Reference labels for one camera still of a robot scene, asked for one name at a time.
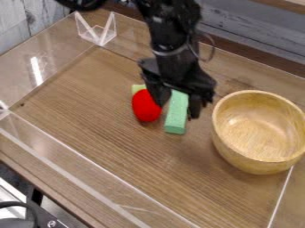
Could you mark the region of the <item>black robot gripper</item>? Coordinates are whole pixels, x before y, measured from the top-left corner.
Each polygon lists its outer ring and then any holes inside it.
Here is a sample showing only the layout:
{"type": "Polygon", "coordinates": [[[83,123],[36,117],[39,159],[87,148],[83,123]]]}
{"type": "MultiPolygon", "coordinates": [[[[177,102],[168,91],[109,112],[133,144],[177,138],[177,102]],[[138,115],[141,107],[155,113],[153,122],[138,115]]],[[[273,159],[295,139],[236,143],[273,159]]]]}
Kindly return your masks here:
{"type": "Polygon", "coordinates": [[[198,59],[189,54],[155,56],[141,59],[142,78],[155,104],[164,107],[172,96],[172,88],[190,96],[190,118],[201,116],[202,108],[213,101],[217,82],[202,70],[198,59]]]}

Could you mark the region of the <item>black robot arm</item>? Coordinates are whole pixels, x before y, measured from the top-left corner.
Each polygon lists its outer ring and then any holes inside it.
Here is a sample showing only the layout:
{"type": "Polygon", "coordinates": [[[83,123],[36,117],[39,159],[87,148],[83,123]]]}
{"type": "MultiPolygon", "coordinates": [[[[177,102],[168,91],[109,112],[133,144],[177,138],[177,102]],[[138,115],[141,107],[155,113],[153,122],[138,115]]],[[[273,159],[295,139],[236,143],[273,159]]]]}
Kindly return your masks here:
{"type": "Polygon", "coordinates": [[[137,7],[150,34],[151,58],[138,66],[158,106],[176,91],[189,95],[188,114],[197,119],[213,103],[217,81],[200,61],[197,25],[202,8],[194,0],[127,0],[137,7]]]}

